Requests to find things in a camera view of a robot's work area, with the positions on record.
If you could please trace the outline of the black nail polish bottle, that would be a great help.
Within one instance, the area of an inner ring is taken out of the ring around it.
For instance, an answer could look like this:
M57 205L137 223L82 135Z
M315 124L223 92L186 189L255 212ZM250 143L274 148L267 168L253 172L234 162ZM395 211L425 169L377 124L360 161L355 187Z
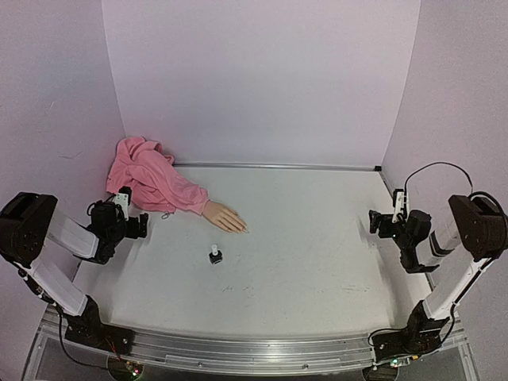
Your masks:
M209 254L209 260L212 265L219 264L223 261L223 255L220 250L216 252L211 252Z

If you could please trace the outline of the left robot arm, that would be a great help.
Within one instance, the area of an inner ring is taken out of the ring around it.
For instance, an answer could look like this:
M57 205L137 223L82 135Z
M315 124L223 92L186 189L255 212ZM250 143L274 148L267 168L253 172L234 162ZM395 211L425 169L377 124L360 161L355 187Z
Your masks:
M14 197L1 211L1 256L17 269L27 287L53 306L67 323L65 340L127 355L134 332L102 322L97 302L41 253L44 244L52 241L80 260L105 265L124 239L146 238L149 216L130 215L129 187L122 187L105 201L92 203L87 209L87 226L58 210L57 202L50 194L21 192Z

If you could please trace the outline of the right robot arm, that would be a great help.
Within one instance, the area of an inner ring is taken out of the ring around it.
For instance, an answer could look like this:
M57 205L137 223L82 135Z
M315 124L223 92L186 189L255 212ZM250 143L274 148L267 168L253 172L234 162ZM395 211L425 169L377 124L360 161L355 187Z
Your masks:
M465 251L465 257L448 279L416 304L405 327L377 329L369 335L376 364L438 350L455 327L461 300L507 250L507 216L498 201L484 191L452 195L448 218L438 225L426 212L409 208L407 191L397 189L393 199L392 214L369 212L369 231L393 240L407 273L436 271L459 249Z

